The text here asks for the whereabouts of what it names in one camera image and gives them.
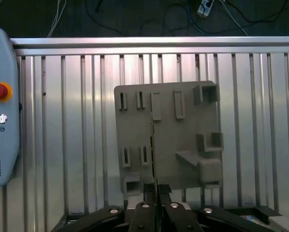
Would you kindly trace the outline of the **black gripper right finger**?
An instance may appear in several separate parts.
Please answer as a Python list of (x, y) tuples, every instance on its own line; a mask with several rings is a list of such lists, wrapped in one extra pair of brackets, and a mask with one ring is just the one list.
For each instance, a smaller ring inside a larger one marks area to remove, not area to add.
[(171, 200), (169, 185), (158, 186), (163, 232), (272, 232), (269, 219), (259, 208), (220, 208), (206, 205), (193, 211)]

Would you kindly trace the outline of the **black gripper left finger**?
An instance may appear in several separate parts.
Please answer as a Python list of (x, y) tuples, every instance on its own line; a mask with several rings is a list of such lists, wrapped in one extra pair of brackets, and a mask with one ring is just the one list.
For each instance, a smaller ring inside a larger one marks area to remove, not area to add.
[(90, 214), (63, 215), (53, 232), (153, 232), (155, 188), (144, 184), (144, 201), (124, 210), (110, 205)]

